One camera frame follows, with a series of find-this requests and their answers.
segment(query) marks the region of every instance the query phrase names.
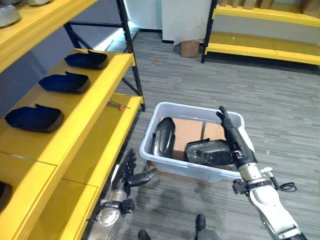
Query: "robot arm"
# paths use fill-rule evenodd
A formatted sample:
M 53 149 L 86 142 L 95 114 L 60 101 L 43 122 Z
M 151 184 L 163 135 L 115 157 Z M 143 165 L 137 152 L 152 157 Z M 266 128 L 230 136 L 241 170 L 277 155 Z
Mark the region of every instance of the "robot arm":
M 132 187 L 148 183 L 157 172 L 154 168 L 148 172 L 134 174 L 136 157 L 131 149 L 112 181 L 112 193 L 109 199 L 100 203 L 101 210 L 94 217 L 89 240 L 114 240 L 124 223 L 126 214 L 135 211 L 134 200 L 128 198 Z
M 282 206 L 276 190 L 290 192 L 296 187 L 287 183 L 279 186 L 271 173 L 272 168 L 259 169 L 253 145 L 243 127 L 233 126 L 226 109 L 221 106 L 217 116 L 221 119 L 232 159 L 242 179 L 233 181 L 234 192 L 246 194 L 250 203 L 258 210 L 260 218 L 273 240 L 307 240 L 296 221 Z

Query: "gray carpet floor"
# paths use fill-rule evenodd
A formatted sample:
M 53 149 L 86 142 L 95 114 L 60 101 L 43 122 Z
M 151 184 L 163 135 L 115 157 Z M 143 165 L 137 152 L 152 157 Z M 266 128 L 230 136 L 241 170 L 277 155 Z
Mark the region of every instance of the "gray carpet floor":
M 269 61 L 180 57 L 172 44 L 161 43 L 160 33 L 140 32 L 133 41 L 144 93 L 146 112 L 137 119 L 125 152 L 133 148 L 137 171 L 146 160 L 139 147 L 147 124 L 159 102 L 173 102 L 228 111 L 244 117 L 260 167 L 272 166 L 280 184 L 294 181 L 298 191 L 279 192 L 309 240 L 319 233 L 319 93 L 317 67 Z M 133 81 L 132 73 L 126 78 Z M 120 84 L 117 92 L 132 92 Z M 232 179 L 201 184 L 157 176 L 131 190 L 134 214 L 125 217 L 119 240 L 137 240 L 139 230 L 152 240 L 191 240 L 197 214 L 207 228 L 223 240 L 269 240 L 258 212 L 244 195 L 235 195 Z

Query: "plastic bin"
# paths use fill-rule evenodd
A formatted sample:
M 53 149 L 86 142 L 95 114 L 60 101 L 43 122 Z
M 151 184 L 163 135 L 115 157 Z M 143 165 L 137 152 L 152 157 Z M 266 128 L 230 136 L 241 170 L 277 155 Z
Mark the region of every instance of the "plastic bin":
M 152 161 L 155 167 L 161 172 L 200 179 L 211 183 L 221 181 L 225 178 L 241 178 L 238 171 L 224 170 L 150 154 L 153 133 L 155 133 L 161 117 L 191 119 L 220 124 L 221 120 L 216 115 L 217 111 L 219 110 L 172 102 L 160 102 L 155 107 L 153 116 L 145 131 L 139 150 L 140 155 L 144 159 Z M 228 114 L 235 127 L 245 127 L 244 118 L 240 114 L 230 111 L 228 111 Z

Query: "shelf board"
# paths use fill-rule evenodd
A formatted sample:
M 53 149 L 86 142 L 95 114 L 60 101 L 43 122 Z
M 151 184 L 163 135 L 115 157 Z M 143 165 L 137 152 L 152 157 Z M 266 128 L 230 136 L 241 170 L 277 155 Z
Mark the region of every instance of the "shelf board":
M 45 205 L 55 166 L 1 152 L 0 166 L 0 181 L 12 187 L 11 199 L 0 212 L 0 239 L 26 239 Z
M 36 44 L 98 0 L 54 0 L 42 6 L 16 5 L 21 20 L 0 28 L 0 73 Z
M 100 196 L 137 114 L 142 97 L 113 94 L 112 100 L 130 109 L 120 111 L 112 106 L 104 108 L 43 210 L 28 240 L 81 238 L 87 225 L 86 219 L 90 217 Z M 85 193 L 83 188 L 89 188 L 90 192 Z
M 71 53 L 85 51 L 74 49 Z M 62 126 L 52 133 L 31 132 L 11 127 L 3 118 L 0 120 L 0 151 L 56 166 L 70 162 L 127 69 L 134 64 L 132 54 L 106 54 L 109 63 L 103 70 L 70 67 L 64 60 L 58 63 L 47 76 L 65 71 L 83 74 L 89 77 L 91 86 L 83 94 L 67 94 L 45 91 L 36 84 L 12 109 L 35 104 L 60 109 L 64 114 Z
M 28 240 L 79 239 L 96 204 L 96 194 L 95 186 L 61 179 Z
M 320 18 L 302 14 L 298 5 L 283 2 L 274 2 L 270 9 L 261 9 L 258 6 L 254 9 L 244 9 L 242 6 L 217 5 L 212 18 L 214 19 L 216 15 L 264 19 L 320 28 Z
M 320 49 L 316 44 L 236 33 L 212 32 L 207 52 L 320 65 Z
M 124 111 L 106 106 L 73 158 L 63 178 L 103 187 L 142 102 L 141 96 L 113 94 Z
M 83 49 L 75 49 L 71 53 L 84 52 Z M 36 103 L 44 106 L 60 109 L 65 116 L 62 126 L 52 133 L 39 133 L 24 131 L 18 128 L 11 127 L 3 119 L 0 120 L 0 151 L 19 156 L 21 159 L 28 160 L 53 168 L 52 173 L 46 171 L 29 171 L 27 177 L 21 179 L 20 186 L 26 186 L 25 196 L 20 196 L 19 200 L 24 201 L 25 198 L 32 197 L 30 186 L 36 189 L 36 200 L 33 202 L 29 211 L 24 211 L 24 216 L 12 214 L 16 220 L 12 220 L 12 228 L 17 227 L 17 233 L 14 238 L 0 237 L 0 239 L 26 239 L 33 225 L 37 221 L 42 209 L 48 202 L 51 194 L 61 180 L 63 174 L 67 170 L 71 160 L 77 153 L 82 142 L 85 140 L 92 126 L 98 119 L 100 113 L 105 108 L 109 98 L 115 91 L 119 82 L 123 78 L 125 72 L 130 65 L 134 65 L 132 54 L 107 52 L 109 63 L 103 70 L 81 69 L 68 66 L 64 61 L 61 61 L 48 75 L 63 74 L 65 71 L 72 73 L 85 74 L 89 77 L 91 86 L 83 94 L 67 94 L 58 92 L 48 92 L 35 85 L 14 107 L 13 109 L 29 106 L 32 107 Z M 0 161 L 0 175 L 2 174 L 2 162 Z M 14 164 L 10 175 L 22 176 L 20 168 L 23 164 Z M 33 182 L 46 179 L 46 183 L 41 189 L 34 187 Z M 9 175 L 2 178 L 5 183 L 10 183 L 12 180 Z M 17 208 L 18 203 L 10 202 L 8 206 Z M 15 226 L 13 223 L 20 221 L 20 226 Z

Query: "cardboard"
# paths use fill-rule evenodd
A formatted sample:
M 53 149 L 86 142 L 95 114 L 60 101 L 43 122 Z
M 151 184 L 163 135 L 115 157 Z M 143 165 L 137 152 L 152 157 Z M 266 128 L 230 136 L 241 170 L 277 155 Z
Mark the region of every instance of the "cardboard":
M 319 0 L 302 0 L 301 11 L 303 14 L 320 18 L 320 1 Z
M 187 143 L 201 140 L 203 122 L 182 118 L 172 118 L 172 120 L 175 125 L 173 158 L 183 161 Z
M 206 122 L 204 126 L 204 131 L 203 131 L 203 139 L 207 139 L 207 138 L 209 138 L 210 141 L 219 140 L 219 139 L 226 140 L 224 128 L 220 124 Z M 229 164 L 229 165 L 211 165 L 210 164 L 210 167 L 230 170 L 231 168 L 234 167 L 234 165 L 233 164 Z
M 241 6 L 242 0 L 232 0 L 232 7 L 237 8 L 238 6 Z
M 257 0 L 244 0 L 243 8 L 244 9 L 254 9 Z
M 228 4 L 228 0 L 219 0 L 218 4 L 223 7 Z
M 274 0 L 258 0 L 257 3 L 259 8 L 268 9 L 274 3 Z
M 204 126 L 203 139 L 209 138 L 210 141 L 213 140 L 226 140 L 224 128 L 220 124 L 213 122 L 206 122 Z
M 187 40 L 181 42 L 181 57 L 196 58 L 199 54 L 199 40 Z

